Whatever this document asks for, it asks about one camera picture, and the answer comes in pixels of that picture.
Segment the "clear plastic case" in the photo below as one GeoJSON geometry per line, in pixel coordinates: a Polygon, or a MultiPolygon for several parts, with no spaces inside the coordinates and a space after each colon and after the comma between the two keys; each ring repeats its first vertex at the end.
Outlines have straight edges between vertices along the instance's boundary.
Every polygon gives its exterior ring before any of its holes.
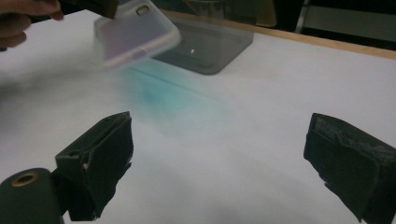
{"type": "Polygon", "coordinates": [[[176,26],[149,0],[119,6],[115,19],[98,19],[94,31],[96,62],[105,68],[163,53],[181,39],[176,26]]]}

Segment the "hand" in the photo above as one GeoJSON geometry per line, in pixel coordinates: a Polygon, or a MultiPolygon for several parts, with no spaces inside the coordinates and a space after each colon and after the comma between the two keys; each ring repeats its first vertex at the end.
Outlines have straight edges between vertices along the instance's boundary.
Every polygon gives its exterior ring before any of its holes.
{"type": "Polygon", "coordinates": [[[58,0],[0,0],[0,48],[15,47],[26,39],[30,16],[64,18],[58,0]]]}

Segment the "white tabletop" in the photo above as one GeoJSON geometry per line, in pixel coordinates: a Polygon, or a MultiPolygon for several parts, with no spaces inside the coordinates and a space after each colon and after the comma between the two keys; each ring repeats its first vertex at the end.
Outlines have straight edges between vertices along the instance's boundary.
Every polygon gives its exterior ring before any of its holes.
{"type": "Polygon", "coordinates": [[[303,158],[305,135],[316,112],[396,147],[396,61],[255,35],[213,77],[151,59],[94,73],[96,18],[34,24],[0,53],[0,180],[54,170],[94,123],[131,111],[132,168],[97,224],[358,223],[303,158]]]}

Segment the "white table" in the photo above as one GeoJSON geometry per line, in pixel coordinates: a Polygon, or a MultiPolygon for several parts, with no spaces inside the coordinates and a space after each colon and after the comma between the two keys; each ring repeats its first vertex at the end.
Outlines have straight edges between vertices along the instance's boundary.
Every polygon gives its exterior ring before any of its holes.
{"type": "Polygon", "coordinates": [[[213,77],[154,60],[93,73],[96,18],[34,24],[0,54],[0,180],[54,170],[58,152],[128,110],[133,165],[97,224],[358,223],[303,158],[305,135],[317,112],[396,147],[395,60],[255,34],[213,77]]]}

